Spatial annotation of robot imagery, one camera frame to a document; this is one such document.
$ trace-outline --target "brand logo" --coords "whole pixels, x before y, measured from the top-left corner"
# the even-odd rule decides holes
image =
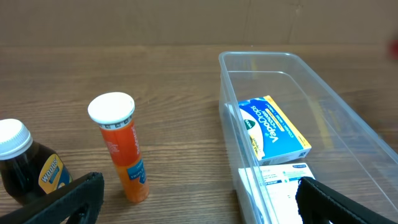
[[[278,141],[279,138],[276,136],[275,132],[276,124],[267,114],[267,112],[257,109],[256,106],[251,106],[250,108],[253,110],[253,112],[256,113],[258,121],[267,128],[267,131],[269,132],[269,137],[272,139],[272,143]]]
[[[44,176],[42,177],[42,180],[46,183],[49,178],[51,178],[52,174],[57,168],[58,160],[56,157],[54,157],[54,160],[50,164],[50,168],[45,172]]]
[[[251,121],[249,119],[245,119],[244,120],[244,124],[246,125],[246,129],[249,130],[251,128],[254,127],[254,125],[256,125],[256,123],[254,121]]]

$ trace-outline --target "medicine bottle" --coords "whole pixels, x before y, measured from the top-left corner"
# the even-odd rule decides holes
[[[57,153],[33,141],[16,119],[0,121],[0,173],[7,193],[22,205],[72,181]]]
[[[88,105],[88,114],[99,125],[127,199],[140,203],[148,197],[149,185],[134,125],[135,108],[128,94],[105,93]]]

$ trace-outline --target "vapodrops box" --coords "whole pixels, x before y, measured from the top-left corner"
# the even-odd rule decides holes
[[[239,109],[260,165],[305,157],[311,145],[271,96],[240,101]]]

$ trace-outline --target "dark glass bottle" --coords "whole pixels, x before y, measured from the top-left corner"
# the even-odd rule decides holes
[[[8,134],[14,138],[4,143],[4,137],[0,137],[0,173],[11,197],[25,205],[72,181],[57,153],[33,141],[20,121],[0,121],[0,134],[14,126],[21,127],[15,128],[20,129],[18,133]]]

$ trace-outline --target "yellow label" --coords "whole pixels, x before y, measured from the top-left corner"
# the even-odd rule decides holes
[[[259,146],[257,145],[256,140],[252,136],[250,136],[250,140],[251,140],[251,144],[253,145],[254,153],[257,157],[258,152],[259,152]]]
[[[303,149],[310,149],[311,148],[310,143],[304,138],[304,136],[300,133],[300,131],[298,131],[297,128],[292,124],[292,122],[286,117],[286,115],[279,108],[276,102],[270,96],[265,96],[264,98],[279,113],[279,115],[282,117],[285,123],[291,128],[294,135],[296,136],[300,144],[303,146]]]
[[[274,120],[275,124],[278,126],[280,131],[285,131],[284,127],[282,127],[282,125],[280,125],[279,121],[275,118],[275,116],[271,113],[271,111],[269,109],[266,109],[266,112]]]
[[[39,175],[39,186],[46,194],[57,190],[58,188],[69,184],[72,177],[67,168],[56,154],[52,154],[45,164]]]

